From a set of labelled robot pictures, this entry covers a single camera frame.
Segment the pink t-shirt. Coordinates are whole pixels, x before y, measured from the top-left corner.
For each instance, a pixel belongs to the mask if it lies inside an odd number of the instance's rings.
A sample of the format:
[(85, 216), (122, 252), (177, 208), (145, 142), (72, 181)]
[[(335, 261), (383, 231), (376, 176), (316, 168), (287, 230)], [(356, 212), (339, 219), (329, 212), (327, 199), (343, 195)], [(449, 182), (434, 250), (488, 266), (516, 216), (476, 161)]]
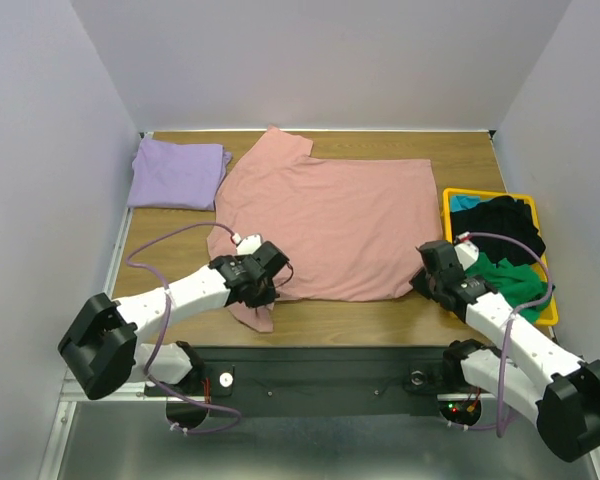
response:
[(290, 260), (280, 298), (367, 302), (411, 291), (417, 249), (442, 236), (428, 159), (320, 159), (313, 142), (276, 127), (227, 174), (216, 220), (259, 234)]

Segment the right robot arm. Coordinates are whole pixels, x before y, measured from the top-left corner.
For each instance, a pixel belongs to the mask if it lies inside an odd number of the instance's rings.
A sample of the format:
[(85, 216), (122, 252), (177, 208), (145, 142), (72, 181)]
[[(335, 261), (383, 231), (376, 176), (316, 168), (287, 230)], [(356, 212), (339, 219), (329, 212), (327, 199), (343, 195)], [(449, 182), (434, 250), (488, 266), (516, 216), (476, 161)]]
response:
[(452, 390), (492, 393), (536, 426), (559, 459), (572, 462), (600, 447), (600, 360), (587, 362), (529, 323), (496, 287), (467, 270), (479, 250), (466, 233), (418, 249), (423, 266), (411, 284), (490, 340), (455, 342), (440, 378)]

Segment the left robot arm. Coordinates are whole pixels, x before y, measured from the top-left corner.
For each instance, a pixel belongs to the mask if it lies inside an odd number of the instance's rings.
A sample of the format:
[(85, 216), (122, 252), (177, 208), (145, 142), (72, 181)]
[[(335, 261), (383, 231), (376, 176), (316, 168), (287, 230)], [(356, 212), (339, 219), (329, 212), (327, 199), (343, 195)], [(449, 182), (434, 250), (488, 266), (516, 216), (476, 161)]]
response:
[(203, 371), (185, 346), (165, 343), (167, 329), (236, 303), (249, 308), (273, 303), (274, 278), (288, 263), (278, 247), (264, 241), (142, 294), (118, 299), (94, 295), (59, 342), (59, 354), (90, 400), (143, 380), (193, 393), (202, 384)]

